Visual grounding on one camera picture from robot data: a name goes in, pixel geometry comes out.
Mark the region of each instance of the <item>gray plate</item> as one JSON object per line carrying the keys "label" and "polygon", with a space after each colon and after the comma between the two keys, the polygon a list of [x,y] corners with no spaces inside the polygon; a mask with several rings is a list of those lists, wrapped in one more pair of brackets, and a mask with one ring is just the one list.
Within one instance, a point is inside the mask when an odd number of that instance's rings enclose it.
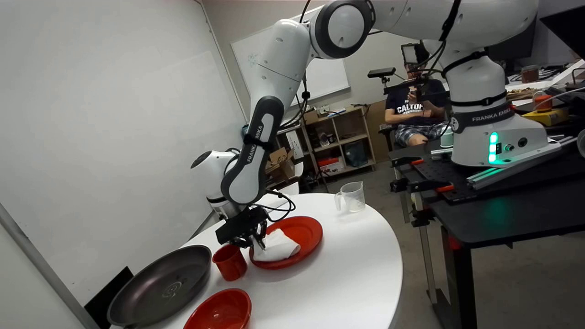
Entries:
{"label": "gray plate", "polygon": [[174,251],[130,280],[114,299],[109,319],[116,326],[140,328],[162,322],[193,302],[211,273],[211,251],[193,246]]}

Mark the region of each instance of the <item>black table leg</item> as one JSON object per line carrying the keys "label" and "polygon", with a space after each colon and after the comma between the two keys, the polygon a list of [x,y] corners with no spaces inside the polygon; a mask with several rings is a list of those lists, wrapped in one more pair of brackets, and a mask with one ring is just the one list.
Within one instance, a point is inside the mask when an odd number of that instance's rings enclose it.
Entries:
{"label": "black table leg", "polygon": [[450,302],[438,291],[434,311],[445,329],[478,329],[472,251],[441,227]]}

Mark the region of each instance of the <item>desk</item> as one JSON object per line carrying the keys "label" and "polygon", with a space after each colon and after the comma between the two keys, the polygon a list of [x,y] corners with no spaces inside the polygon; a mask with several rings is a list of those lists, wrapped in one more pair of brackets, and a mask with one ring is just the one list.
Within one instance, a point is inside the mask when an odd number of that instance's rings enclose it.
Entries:
{"label": "desk", "polygon": [[[313,257],[282,271],[262,271],[249,264],[238,282],[222,280],[213,266],[198,300],[154,328],[184,329],[205,299],[240,288],[253,300],[251,329],[388,329],[403,288],[401,247],[388,222],[372,207],[339,216],[335,194],[301,194],[291,200],[297,204],[291,216],[311,216],[322,224],[324,240]],[[204,231],[187,246],[218,251],[216,229]]]}
{"label": "desk", "polygon": [[[401,174],[421,180],[408,167],[401,167]],[[432,304],[441,326],[478,328],[472,249],[585,231],[584,196],[584,176],[460,205],[423,196],[443,231],[450,302],[443,291],[430,293],[438,297]]]}

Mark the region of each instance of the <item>floor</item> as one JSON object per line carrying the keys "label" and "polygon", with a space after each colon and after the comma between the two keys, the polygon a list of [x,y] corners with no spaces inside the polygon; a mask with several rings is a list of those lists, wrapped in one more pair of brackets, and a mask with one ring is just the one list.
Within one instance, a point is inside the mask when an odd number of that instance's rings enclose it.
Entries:
{"label": "floor", "polygon": [[[337,193],[348,182],[366,183],[368,205],[396,231],[405,260],[405,286],[392,329],[439,329],[427,299],[419,231],[405,224],[399,196],[388,191],[390,163],[321,185]],[[447,288],[439,224],[430,227],[438,286]],[[585,235],[489,247],[472,253],[476,308],[481,329],[584,329]]]}

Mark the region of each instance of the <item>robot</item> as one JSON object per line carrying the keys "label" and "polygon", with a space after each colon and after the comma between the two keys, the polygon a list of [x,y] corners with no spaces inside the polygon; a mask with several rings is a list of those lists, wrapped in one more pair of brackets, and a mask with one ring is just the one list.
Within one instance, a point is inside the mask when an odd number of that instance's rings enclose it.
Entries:
{"label": "robot", "polygon": [[[211,189],[222,182],[209,200],[220,200],[231,224],[264,196],[268,147],[308,65],[354,56],[372,30],[425,41],[436,54],[452,94],[454,163],[498,169],[542,156],[551,147],[545,129],[511,112],[505,74],[483,52],[527,30],[538,6],[540,0],[335,0],[277,23],[249,87],[253,112],[242,152],[209,152],[194,163],[215,173],[205,174]],[[262,220],[246,222],[249,227],[231,227],[227,237],[262,238]]]}

